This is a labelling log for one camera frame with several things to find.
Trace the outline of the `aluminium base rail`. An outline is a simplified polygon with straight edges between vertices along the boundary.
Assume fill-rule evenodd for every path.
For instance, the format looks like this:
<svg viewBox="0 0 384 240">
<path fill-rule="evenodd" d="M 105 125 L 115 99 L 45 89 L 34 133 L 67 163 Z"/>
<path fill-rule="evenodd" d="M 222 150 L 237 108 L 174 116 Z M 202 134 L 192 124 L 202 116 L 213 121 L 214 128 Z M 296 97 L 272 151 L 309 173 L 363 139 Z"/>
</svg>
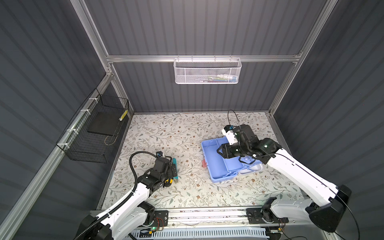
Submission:
<svg viewBox="0 0 384 240">
<path fill-rule="evenodd" d="M 151 225 L 167 229 L 277 227 L 261 219 L 261 206 L 156 209 Z"/>
</svg>

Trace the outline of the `black pad in basket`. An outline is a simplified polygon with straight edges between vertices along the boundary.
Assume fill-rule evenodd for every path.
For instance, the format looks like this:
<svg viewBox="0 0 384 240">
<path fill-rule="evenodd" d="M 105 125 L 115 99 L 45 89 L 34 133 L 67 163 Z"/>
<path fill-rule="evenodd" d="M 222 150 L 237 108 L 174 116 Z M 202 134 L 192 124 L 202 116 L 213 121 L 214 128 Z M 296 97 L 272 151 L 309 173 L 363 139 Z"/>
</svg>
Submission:
<svg viewBox="0 0 384 240">
<path fill-rule="evenodd" d="M 112 137 L 119 133 L 123 121 L 120 122 L 120 114 L 98 112 L 87 129 L 88 133 Z"/>
</svg>

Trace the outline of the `white blue tool box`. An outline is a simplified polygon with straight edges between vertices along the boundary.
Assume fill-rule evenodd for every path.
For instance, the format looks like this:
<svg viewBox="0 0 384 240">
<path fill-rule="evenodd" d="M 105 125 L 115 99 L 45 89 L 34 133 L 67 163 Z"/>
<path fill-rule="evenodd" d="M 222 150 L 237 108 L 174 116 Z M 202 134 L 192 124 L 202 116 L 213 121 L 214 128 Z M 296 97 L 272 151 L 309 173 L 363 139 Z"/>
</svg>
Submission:
<svg viewBox="0 0 384 240">
<path fill-rule="evenodd" d="M 264 165 L 261 161 L 255 161 L 249 165 L 254 159 L 251 157 L 242 157 L 241 163 L 239 157 L 225 159 L 217 153 L 217 149 L 222 144 L 227 144 L 226 137 L 202 141 L 201 146 L 204 159 L 213 183 L 231 180 L 238 175 L 247 175 L 262 172 Z"/>
</svg>

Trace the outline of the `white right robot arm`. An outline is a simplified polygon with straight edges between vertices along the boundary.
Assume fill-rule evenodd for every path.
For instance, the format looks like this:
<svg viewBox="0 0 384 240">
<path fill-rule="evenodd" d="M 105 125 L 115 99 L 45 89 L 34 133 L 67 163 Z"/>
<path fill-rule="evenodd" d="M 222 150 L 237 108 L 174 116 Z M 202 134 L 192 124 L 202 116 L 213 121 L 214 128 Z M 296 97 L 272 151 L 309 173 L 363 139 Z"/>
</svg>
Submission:
<svg viewBox="0 0 384 240">
<path fill-rule="evenodd" d="M 323 231 L 334 233 L 341 222 L 352 194 L 345 185 L 337 186 L 312 172 L 270 138 L 259 140 L 248 125 L 226 125 L 222 130 L 228 142 L 217 152 L 225 159 L 251 157 L 276 169 L 309 197 L 304 201 L 279 201 L 270 197 L 261 208 L 266 223 L 293 218 L 311 221 Z"/>
</svg>

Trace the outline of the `teal handle tool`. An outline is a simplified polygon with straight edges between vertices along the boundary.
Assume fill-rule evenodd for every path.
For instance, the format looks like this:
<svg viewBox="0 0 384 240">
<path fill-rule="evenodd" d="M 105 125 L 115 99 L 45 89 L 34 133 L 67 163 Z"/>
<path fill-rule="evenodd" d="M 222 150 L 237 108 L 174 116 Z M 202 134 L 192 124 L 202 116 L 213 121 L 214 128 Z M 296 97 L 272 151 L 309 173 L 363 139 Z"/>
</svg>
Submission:
<svg viewBox="0 0 384 240">
<path fill-rule="evenodd" d="M 173 158 L 172 174 L 173 174 L 173 182 L 177 183 L 179 181 L 179 177 L 178 177 L 178 169 L 177 169 L 177 160 L 175 158 Z"/>
</svg>

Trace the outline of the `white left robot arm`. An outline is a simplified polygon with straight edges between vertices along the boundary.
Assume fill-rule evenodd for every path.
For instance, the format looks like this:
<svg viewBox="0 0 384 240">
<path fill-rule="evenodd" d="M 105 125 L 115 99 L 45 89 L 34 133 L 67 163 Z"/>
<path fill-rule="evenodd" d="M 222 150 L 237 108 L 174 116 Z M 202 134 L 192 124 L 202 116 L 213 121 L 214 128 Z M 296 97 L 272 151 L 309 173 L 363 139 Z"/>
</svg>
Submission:
<svg viewBox="0 0 384 240">
<path fill-rule="evenodd" d="M 95 217 L 86 216 L 76 240 L 122 240 L 137 227 L 153 223 L 155 207 L 146 200 L 158 189 L 171 186 L 177 177 L 176 159 L 157 155 L 155 165 L 143 175 L 133 173 L 134 187 L 112 207 Z"/>
</svg>

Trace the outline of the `yellow tag in basket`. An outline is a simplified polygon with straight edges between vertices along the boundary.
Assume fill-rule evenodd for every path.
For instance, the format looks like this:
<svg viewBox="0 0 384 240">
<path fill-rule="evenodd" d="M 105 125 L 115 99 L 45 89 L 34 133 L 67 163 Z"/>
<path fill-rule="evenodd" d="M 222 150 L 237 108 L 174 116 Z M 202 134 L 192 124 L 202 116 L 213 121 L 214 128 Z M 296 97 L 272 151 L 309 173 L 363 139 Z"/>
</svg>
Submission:
<svg viewBox="0 0 384 240">
<path fill-rule="evenodd" d="M 124 118 L 128 115 L 128 113 L 129 113 L 129 110 L 125 110 L 120 116 L 119 121 L 122 122 Z"/>
</svg>

